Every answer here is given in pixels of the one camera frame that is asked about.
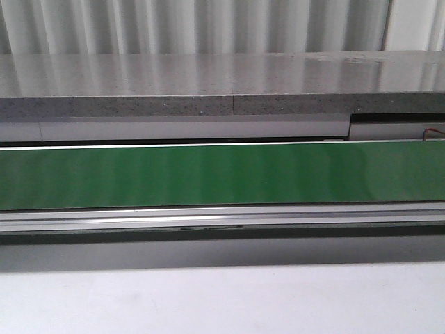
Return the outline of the white panel under slab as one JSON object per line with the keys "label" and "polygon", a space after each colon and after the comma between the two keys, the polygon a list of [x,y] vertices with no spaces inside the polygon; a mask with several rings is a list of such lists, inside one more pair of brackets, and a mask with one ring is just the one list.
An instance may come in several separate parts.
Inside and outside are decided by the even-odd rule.
{"label": "white panel under slab", "polygon": [[15,118],[1,121],[1,141],[420,139],[426,129],[444,130],[444,114]]}

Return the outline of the grey stone slab shelf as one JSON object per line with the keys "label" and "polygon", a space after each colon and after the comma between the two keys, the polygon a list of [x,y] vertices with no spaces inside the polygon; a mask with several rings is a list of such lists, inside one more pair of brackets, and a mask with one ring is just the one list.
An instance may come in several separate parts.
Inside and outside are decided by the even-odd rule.
{"label": "grey stone slab shelf", "polygon": [[4,120],[444,114],[444,53],[3,55]]}

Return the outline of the green conveyor belt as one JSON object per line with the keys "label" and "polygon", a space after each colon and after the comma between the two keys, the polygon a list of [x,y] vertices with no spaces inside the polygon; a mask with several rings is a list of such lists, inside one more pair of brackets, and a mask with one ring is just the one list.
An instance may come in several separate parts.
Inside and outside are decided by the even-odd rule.
{"label": "green conveyor belt", "polygon": [[3,211],[443,199],[443,141],[1,151]]}

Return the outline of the white pleated curtain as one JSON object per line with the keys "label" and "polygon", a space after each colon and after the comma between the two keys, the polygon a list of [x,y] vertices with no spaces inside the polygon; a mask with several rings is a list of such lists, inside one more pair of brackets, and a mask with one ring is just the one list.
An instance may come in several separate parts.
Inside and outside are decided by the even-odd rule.
{"label": "white pleated curtain", "polygon": [[443,1],[2,1],[2,54],[441,51]]}

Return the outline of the aluminium conveyor front rail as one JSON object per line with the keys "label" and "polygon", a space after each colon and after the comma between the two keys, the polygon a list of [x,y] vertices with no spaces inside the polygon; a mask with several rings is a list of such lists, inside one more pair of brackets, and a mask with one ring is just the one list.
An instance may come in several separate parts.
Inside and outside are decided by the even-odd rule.
{"label": "aluminium conveyor front rail", "polygon": [[1,243],[5,245],[443,233],[442,202],[83,208],[1,213]]}

